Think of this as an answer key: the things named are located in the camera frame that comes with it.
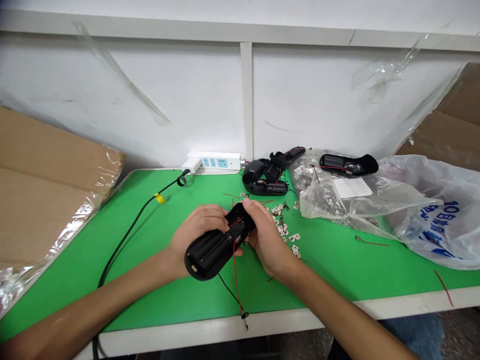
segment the jeans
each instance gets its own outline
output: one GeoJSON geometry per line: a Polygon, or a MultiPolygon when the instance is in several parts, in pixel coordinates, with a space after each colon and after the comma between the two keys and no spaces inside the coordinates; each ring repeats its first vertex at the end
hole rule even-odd
{"type": "MultiPolygon", "coordinates": [[[[413,351],[421,360],[442,360],[440,349],[445,339],[437,314],[423,314],[381,320],[379,323],[413,351]]],[[[335,340],[328,360],[349,360],[350,357],[335,340]]]]}

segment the white table edge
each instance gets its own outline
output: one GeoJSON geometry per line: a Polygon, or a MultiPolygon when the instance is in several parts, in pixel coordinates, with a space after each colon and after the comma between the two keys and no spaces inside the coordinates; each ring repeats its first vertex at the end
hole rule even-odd
{"type": "MultiPolygon", "coordinates": [[[[448,292],[455,307],[450,305],[444,290],[355,301],[354,303],[377,320],[480,305],[480,286],[452,289],[448,292]]],[[[240,316],[111,331],[100,335],[100,343],[105,354],[114,357],[324,327],[307,308],[251,314],[247,318],[247,323],[248,331],[244,330],[240,316]]],[[[75,360],[92,358],[92,344],[90,343],[75,357],[75,360]]]]}

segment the power strip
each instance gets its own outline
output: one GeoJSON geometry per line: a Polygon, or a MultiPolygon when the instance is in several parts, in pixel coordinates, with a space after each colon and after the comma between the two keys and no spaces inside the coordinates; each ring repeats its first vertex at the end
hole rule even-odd
{"type": "Polygon", "coordinates": [[[190,151],[186,157],[188,160],[200,159],[200,168],[204,169],[240,170],[242,168],[242,155],[237,152],[190,151]]]}

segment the white wall panel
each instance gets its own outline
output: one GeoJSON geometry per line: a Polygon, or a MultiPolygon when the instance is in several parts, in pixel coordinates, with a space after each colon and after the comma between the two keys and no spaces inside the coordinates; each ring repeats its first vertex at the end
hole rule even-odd
{"type": "Polygon", "coordinates": [[[478,0],[16,0],[44,12],[475,35],[478,0]]]}
{"type": "Polygon", "coordinates": [[[245,151],[238,44],[99,41],[172,125],[158,126],[76,38],[4,36],[0,98],[126,152],[131,167],[179,166],[190,150],[245,151]]]}
{"type": "Polygon", "coordinates": [[[353,73],[369,62],[398,59],[398,50],[254,46],[254,157],[294,146],[348,155],[392,153],[405,138],[395,128],[442,81],[480,56],[420,52],[378,103],[364,104],[371,83],[352,89],[353,73]],[[388,139],[382,149],[378,145],[388,139]]]}

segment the green tabletop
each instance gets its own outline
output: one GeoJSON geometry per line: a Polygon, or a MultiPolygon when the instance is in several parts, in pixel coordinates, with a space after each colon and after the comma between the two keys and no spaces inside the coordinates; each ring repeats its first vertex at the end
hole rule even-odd
{"type": "MultiPolygon", "coordinates": [[[[0,341],[12,337],[58,309],[95,290],[110,255],[138,211],[156,191],[174,180],[179,170],[133,172],[114,196],[90,220],[18,303],[0,322],[0,341]]],[[[107,281],[125,273],[170,241],[180,223],[200,204],[220,204],[229,210],[232,197],[245,189],[239,174],[188,176],[185,187],[163,193],[165,204],[152,201],[132,230],[111,267],[107,281]]],[[[436,265],[409,251],[398,241],[361,233],[323,219],[306,219],[293,209],[297,196],[288,192],[267,206],[286,201],[284,221],[301,257],[309,266],[352,301],[388,298],[442,290],[434,269],[449,289],[480,285],[480,271],[458,271],[436,265]],[[355,240],[389,244],[370,245],[355,240]]],[[[240,298],[245,311],[254,314],[303,308],[285,287],[264,272],[254,251],[244,248],[236,259],[240,298]]],[[[221,274],[232,290],[232,259],[221,274]]],[[[138,300],[105,329],[116,331],[235,316],[239,307],[218,277],[201,282],[174,281],[138,300]]]]}

